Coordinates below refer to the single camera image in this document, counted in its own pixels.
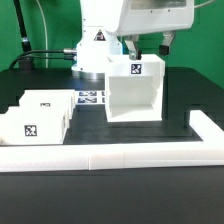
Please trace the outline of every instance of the green wall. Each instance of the green wall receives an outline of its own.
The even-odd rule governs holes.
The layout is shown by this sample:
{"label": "green wall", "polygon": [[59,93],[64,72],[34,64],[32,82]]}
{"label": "green wall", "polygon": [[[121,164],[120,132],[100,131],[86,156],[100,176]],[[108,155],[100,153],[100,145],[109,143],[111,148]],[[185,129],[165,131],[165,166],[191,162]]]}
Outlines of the green wall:
{"label": "green wall", "polygon": [[[195,0],[196,4],[207,0]],[[33,49],[44,49],[44,28],[35,0],[20,0]],[[79,0],[40,0],[45,12],[49,49],[73,47],[81,38]],[[162,34],[142,35],[143,53],[158,53]],[[0,71],[22,53],[13,0],[0,0]],[[190,30],[178,31],[167,66],[191,67],[224,88],[224,0],[195,12]],[[44,67],[44,61],[37,61]],[[70,61],[51,61],[50,67],[71,67]]]}

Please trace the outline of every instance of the black tabletop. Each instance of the black tabletop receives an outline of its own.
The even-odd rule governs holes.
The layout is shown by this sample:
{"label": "black tabletop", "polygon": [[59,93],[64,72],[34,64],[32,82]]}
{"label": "black tabletop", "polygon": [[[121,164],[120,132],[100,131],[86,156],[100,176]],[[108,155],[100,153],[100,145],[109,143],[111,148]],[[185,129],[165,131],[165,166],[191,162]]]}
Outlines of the black tabletop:
{"label": "black tabletop", "polygon": [[[67,69],[0,73],[0,113],[25,89],[102,90]],[[107,123],[103,105],[77,106],[65,144],[197,141],[189,111],[224,127],[224,91],[188,68],[169,68],[163,121]],[[224,168],[182,167],[0,174],[0,223],[223,224]]]}

